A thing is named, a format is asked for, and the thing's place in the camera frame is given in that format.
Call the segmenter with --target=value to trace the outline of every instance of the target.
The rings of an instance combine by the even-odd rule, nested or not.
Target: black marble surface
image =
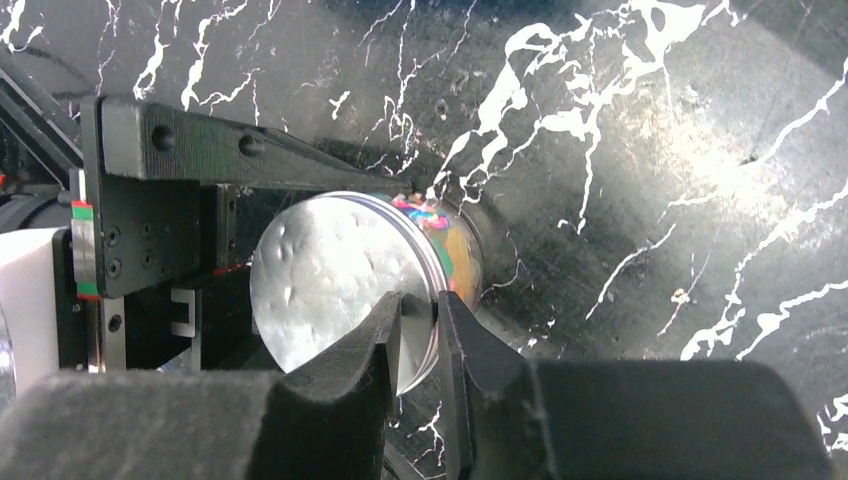
[[[848,465],[848,6],[675,2],[13,0],[0,42],[71,116],[133,93],[486,212],[523,354],[763,362]],[[433,381],[403,406],[437,477]]]

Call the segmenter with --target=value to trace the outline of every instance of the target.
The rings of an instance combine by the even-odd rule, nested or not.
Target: screw hole
[[[159,125],[153,129],[153,135],[151,135],[151,139],[153,140],[153,146],[156,147],[156,150],[160,152],[167,152],[174,148],[176,144],[176,138],[174,137],[174,132],[165,125]]]
[[[150,268],[153,266],[153,252],[150,250],[145,250],[141,254],[141,266],[144,268]]]
[[[106,231],[106,245],[110,247],[114,247],[118,244],[118,240],[121,239],[121,229],[116,226],[109,227],[109,230]]]
[[[117,258],[109,262],[106,267],[106,276],[109,278],[117,278],[121,274],[121,261]]]
[[[121,329],[121,323],[123,323],[123,319],[121,319],[120,315],[112,315],[112,318],[109,319],[109,331],[112,333],[117,332]]]
[[[245,135],[239,140],[239,151],[242,155],[255,157],[265,151],[265,144],[258,138]]]

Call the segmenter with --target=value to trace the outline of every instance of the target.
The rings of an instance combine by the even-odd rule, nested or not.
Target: colorful label
[[[71,245],[74,250],[74,280],[77,297],[97,300],[97,275],[94,264],[94,208],[82,201],[71,202]]]
[[[380,194],[374,196],[390,203],[418,225],[439,257],[448,279],[448,288],[473,308],[480,294],[480,268],[477,260],[472,258],[471,239],[460,225],[461,221],[418,194],[409,197],[401,194],[394,198]]]

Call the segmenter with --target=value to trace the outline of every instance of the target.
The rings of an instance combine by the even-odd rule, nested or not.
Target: silver lid
[[[265,230],[250,275],[256,326],[274,360],[290,372],[355,328],[386,292],[401,291],[407,297],[398,394],[405,393],[435,362],[432,301],[439,287],[431,286],[416,243],[388,218],[390,211],[380,210],[379,200],[369,206],[345,195],[294,205]]]

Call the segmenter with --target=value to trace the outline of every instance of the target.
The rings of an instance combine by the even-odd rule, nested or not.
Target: cylindrical can
[[[385,293],[400,291],[406,295],[397,393],[430,373],[438,360],[438,292],[453,288],[476,306],[479,250],[458,217],[416,202],[332,192],[271,222],[254,253],[251,303],[259,334],[283,371],[353,330]],[[416,207],[423,214],[413,214]]]

